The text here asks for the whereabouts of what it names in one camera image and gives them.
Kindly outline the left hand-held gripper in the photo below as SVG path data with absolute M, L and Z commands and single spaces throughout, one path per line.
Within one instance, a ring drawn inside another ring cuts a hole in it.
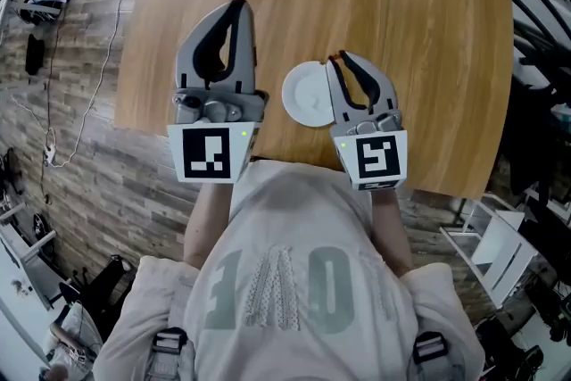
M 167 127 L 178 181 L 236 183 L 257 139 L 269 96 L 255 91 L 252 10 L 230 0 L 204 16 L 178 49 L 176 121 Z M 210 91 L 211 84 L 236 94 Z

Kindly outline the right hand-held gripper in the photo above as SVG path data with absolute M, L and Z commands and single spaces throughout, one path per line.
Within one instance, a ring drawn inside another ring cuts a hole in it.
M 352 100 L 339 60 L 359 83 L 365 104 Z M 373 191 L 402 185 L 408 176 L 408 135 L 401 128 L 401 112 L 394 110 L 398 99 L 392 81 L 372 62 L 347 51 L 328 57 L 326 73 L 334 120 L 342 123 L 335 124 L 330 135 L 352 188 Z

